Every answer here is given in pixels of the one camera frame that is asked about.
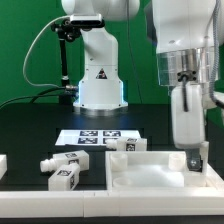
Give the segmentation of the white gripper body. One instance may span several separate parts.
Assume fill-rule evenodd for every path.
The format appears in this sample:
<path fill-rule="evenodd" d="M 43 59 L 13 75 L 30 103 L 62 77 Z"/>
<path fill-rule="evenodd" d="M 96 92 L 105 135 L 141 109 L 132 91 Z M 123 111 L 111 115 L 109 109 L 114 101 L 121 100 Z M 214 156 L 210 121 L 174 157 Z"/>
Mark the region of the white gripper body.
<path fill-rule="evenodd" d="M 200 85 L 177 86 L 171 93 L 171 114 L 174 145 L 178 149 L 199 148 L 205 141 L 204 110 L 213 105 L 203 104 Z"/>

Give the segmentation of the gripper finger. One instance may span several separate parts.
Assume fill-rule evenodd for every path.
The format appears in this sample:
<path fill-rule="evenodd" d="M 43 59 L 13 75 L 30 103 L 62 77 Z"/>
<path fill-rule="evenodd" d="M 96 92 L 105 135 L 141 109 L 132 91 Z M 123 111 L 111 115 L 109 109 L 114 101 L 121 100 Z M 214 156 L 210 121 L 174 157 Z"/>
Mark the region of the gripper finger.
<path fill-rule="evenodd" d="M 198 149 L 186 149 L 186 163 L 189 171 L 201 172 L 203 160 Z"/>

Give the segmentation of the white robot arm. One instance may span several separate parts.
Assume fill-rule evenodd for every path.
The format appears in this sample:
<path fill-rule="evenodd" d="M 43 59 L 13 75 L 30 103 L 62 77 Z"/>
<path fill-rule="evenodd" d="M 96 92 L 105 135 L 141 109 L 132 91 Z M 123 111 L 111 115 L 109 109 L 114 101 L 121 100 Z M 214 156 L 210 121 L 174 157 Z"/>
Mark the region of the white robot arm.
<path fill-rule="evenodd" d="M 140 0 L 61 0 L 69 25 L 84 40 L 85 73 L 76 110 L 97 114 L 125 107 L 116 66 L 118 46 L 103 22 L 134 17 Z M 159 83 L 170 87 L 175 147 L 186 152 L 189 171 L 207 167 L 206 110 L 224 109 L 214 90 L 219 45 L 224 43 L 224 0 L 151 0 L 145 7 L 147 36 L 156 45 Z"/>

